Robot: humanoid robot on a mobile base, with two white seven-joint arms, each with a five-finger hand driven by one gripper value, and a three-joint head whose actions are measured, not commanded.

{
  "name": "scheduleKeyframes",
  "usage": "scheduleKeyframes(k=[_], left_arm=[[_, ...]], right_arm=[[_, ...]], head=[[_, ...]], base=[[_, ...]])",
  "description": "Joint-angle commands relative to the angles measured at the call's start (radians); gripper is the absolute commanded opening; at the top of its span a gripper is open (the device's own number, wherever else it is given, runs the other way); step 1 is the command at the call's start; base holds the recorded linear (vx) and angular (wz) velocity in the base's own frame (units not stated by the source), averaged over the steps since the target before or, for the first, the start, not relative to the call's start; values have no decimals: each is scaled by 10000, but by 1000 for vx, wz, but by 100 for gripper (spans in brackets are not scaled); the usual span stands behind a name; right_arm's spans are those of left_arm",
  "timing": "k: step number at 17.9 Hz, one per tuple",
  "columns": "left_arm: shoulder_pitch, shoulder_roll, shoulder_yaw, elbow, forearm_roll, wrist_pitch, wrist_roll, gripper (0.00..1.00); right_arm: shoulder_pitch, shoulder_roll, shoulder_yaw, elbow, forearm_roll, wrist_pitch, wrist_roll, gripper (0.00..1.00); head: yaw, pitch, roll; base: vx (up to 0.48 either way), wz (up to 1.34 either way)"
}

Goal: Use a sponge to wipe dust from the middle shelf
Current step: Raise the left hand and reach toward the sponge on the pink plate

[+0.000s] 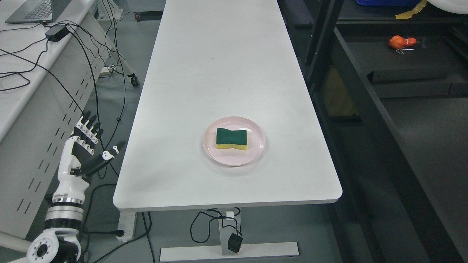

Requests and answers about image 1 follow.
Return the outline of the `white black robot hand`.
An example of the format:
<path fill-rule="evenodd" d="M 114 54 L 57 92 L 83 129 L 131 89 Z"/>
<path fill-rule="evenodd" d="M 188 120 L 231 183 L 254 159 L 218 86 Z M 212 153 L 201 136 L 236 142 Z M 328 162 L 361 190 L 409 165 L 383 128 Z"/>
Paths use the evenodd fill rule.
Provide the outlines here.
<path fill-rule="evenodd" d="M 52 202 L 82 205 L 89 178 L 107 166 L 126 145 L 125 141 L 120 141 L 112 148 L 96 152 L 95 147 L 103 133 L 101 123 L 96 119 L 97 115 L 91 115 L 90 111 L 83 113 L 65 142 L 57 172 L 60 183 L 52 195 Z"/>

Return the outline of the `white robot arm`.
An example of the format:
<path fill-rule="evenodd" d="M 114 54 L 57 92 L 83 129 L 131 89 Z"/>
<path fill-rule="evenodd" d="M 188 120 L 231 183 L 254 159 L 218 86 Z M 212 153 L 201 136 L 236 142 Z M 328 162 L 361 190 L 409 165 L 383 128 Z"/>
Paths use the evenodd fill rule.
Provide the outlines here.
<path fill-rule="evenodd" d="M 83 201 L 55 198 L 45 217 L 45 229 L 31 243 L 29 263 L 77 263 L 81 257 L 78 234 L 82 230 Z"/>

